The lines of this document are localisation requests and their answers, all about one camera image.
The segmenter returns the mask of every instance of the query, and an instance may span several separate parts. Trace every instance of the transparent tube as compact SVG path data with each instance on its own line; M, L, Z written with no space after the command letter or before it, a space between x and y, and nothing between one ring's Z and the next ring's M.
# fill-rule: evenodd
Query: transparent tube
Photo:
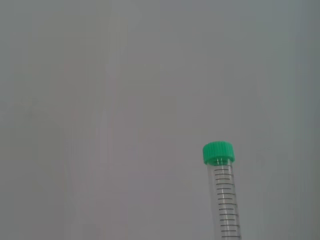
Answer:
M208 164L214 240L242 239L232 162Z

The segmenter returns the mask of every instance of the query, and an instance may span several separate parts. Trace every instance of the white wall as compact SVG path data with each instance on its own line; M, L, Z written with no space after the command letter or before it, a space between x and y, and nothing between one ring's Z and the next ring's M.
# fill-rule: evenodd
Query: white wall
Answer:
M0 3L0 238L209 240L233 143L242 238L316 240L317 1Z

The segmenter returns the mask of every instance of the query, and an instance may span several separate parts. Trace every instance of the gray background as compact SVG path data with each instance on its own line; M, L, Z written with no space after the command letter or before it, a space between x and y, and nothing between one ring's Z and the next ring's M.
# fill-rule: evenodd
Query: gray background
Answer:
M2 0L0 239L317 240L319 1Z

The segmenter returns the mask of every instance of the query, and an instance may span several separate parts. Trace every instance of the green screw cap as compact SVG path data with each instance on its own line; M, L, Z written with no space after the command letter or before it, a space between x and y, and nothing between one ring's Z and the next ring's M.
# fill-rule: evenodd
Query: green screw cap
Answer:
M230 142L213 141L203 147L203 161L206 165L226 165L235 161L234 148Z

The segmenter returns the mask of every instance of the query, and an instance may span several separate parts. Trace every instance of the plastic tube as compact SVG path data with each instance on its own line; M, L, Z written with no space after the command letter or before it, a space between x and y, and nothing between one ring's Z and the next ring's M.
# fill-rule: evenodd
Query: plastic tube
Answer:
M211 142L203 148L207 165L214 240L242 239L232 162L235 160L229 142Z

